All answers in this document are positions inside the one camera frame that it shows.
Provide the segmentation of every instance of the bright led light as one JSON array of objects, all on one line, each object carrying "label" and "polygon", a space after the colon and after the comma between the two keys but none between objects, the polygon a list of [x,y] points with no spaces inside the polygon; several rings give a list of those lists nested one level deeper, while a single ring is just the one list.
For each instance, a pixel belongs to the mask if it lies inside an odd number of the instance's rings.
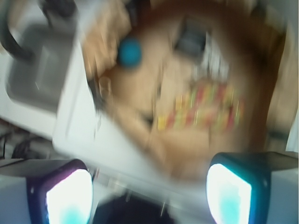
[{"label": "bright led light", "polygon": [[211,214],[218,224],[249,222],[251,185],[221,164],[207,174],[206,194]]},{"label": "bright led light", "polygon": [[91,175],[78,169],[47,192],[50,224],[86,224],[93,203]]}]

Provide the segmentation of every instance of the black object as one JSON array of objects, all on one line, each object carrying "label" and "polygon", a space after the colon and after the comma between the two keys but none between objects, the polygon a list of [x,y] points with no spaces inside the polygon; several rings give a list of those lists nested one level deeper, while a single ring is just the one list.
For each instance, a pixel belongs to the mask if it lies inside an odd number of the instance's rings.
[{"label": "black object", "polygon": [[8,28],[8,15],[11,10],[14,0],[5,0],[1,5],[0,10],[0,42],[5,50],[17,59],[32,62],[34,59],[34,53],[29,50],[22,48],[11,35]]},{"label": "black object", "polygon": [[93,78],[93,79],[87,81],[87,84],[90,89],[90,92],[92,93],[95,109],[100,110],[100,111],[104,110],[106,103],[98,91],[99,88],[96,84],[95,79]]},{"label": "black object", "polygon": [[135,195],[124,195],[97,207],[93,224],[173,224],[162,209]]},{"label": "black object", "polygon": [[202,56],[205,46],[206,31],[194,19],[186,18],[174,49],[193,58],[199,58]]},{"label": "black object", "polygon": [[49,26],[52,27],[49,12],[66,19],[74,15],[76,8],[74,0],[45,0],[42,11],[48,19]]},{"label": "black object", "polygon": [[252,183],[249,223],[266,223],[271,193],[272,171],[298,167],[298,158],[276,153],[218,153],[210,166],[222,164]]},{"label": "black object", "polygon": [[150,0],[130,0],[126,4],[132,27],[136,27],[139,23],[142,13],[150,8]]},{"label": "black object", "polygon": [[34,140],[43,140],[41,137],[33,137],[33,138],[28,138],[21,143],[18,143],[14,147],[14,151],[12,154],[12,159],[35,159],[38,158],[37,155],[33,155],[32,152],[30,152],[30,144]]},{"label": "black object", "polygon": [[[11,35],[8,28],[9,12],[14,2],[14,0],[5,0],[1,5],[0,42],[4,49],[7,50],[13,57],[31,63],[34,60],[34,53],[29,49],[22,48]],[[69,18],[76,11],[76,4],[74,0],[45,0],[42,7],[43,13],[47,17],[50,27],[52,26],[52,23],[49,18],[49,12],[57,14],[62,18]]]}]

